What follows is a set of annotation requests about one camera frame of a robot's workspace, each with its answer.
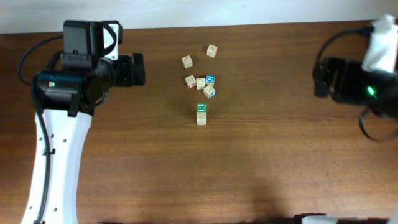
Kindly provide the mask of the green-edged wooden block 6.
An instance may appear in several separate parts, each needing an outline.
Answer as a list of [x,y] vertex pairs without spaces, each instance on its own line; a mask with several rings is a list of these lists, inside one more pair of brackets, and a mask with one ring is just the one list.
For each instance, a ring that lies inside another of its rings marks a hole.
[[206,103],[198,103],[197,104],[197,113],[206,113],[207,112],[207,104]]

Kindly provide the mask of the yellow wooden block 7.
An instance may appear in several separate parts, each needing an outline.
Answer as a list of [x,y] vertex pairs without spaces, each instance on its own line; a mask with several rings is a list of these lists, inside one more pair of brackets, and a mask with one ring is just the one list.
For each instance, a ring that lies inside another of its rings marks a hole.
[[206,125],[207,113],[197,112],[197,125]]

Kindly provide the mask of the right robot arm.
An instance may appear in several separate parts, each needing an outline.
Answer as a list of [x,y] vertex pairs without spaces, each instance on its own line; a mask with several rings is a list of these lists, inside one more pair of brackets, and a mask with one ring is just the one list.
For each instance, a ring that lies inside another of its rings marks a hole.
[[367,72],[361,62],[327,57],[313,68],[314,95],[336,103],[363,105],[378,116],[397,119],[397,74]]

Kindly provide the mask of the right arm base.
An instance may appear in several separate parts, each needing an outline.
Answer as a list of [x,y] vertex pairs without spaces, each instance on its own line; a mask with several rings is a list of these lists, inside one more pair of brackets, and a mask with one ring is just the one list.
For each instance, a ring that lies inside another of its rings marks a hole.
[[295,224],[337,224],[338,219],[320,213],[305,213],[293,217]]

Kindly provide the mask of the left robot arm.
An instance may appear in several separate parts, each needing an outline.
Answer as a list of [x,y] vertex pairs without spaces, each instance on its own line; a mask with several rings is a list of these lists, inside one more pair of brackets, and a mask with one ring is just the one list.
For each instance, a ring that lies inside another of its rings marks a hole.
[[141,53],[121,55],[118,21],[63,24],[63,49],[29,82],[36,153],[23,223],[76,223],[81,155],[95,109],[113,87],[146,82]]

